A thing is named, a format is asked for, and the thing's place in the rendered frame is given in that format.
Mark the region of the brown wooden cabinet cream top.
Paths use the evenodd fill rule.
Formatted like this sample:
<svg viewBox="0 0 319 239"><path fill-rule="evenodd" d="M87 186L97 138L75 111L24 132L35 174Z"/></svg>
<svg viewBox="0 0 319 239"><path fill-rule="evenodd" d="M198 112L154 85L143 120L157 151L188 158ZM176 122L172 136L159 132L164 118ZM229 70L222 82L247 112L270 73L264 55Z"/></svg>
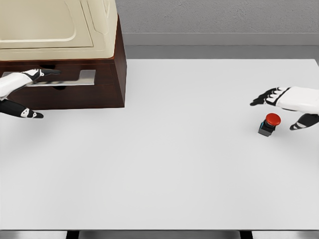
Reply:
<svg viewBox="0 0 319 239"><path fill-rule="evenodd" d="M59 70L12 92L32 110L122 108L127 63L115 0L0 0L0 77Z"/></svg>

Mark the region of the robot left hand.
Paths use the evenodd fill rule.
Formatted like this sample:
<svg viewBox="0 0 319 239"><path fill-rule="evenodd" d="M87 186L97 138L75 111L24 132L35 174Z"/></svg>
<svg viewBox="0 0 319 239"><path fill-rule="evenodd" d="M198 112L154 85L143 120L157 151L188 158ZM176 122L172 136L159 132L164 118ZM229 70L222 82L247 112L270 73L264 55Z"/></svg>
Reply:
<svg viewBox="0 0 319 239"><path fill-rule="evenodd" d="M8 95L47 75L58 75L60 70L31 69L24 72L11 73L0 78L0 113L18 118L42 119L43 114L7 99Z"/></svg>

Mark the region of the red button switch black base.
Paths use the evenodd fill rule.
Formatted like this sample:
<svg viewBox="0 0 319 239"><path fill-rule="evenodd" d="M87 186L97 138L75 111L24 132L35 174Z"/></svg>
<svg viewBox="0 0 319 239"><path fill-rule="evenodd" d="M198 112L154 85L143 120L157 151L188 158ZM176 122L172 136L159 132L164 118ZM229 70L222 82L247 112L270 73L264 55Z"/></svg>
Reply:
<svg viewBox="0 0 319 239"><path fill-rule="evenodd" d="M271 136L273 131L275 131L276 126L281 123L281 118L278 114L269 113L266 115L264 121L260 124L258 133L264 136Z"/></svg>

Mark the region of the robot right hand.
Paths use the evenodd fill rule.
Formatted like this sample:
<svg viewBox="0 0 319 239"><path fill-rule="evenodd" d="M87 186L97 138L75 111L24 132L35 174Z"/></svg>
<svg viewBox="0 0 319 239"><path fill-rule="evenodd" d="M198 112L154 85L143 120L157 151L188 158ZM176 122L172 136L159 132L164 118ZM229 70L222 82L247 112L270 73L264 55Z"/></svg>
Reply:
<svg viewBox="0 0 319 239"><path fill-rule="evenodd" d="M319 123L319 90L302 87L276 87L255 98L250 105L268 104L303 115L290 130L311 127Z"/></svg>

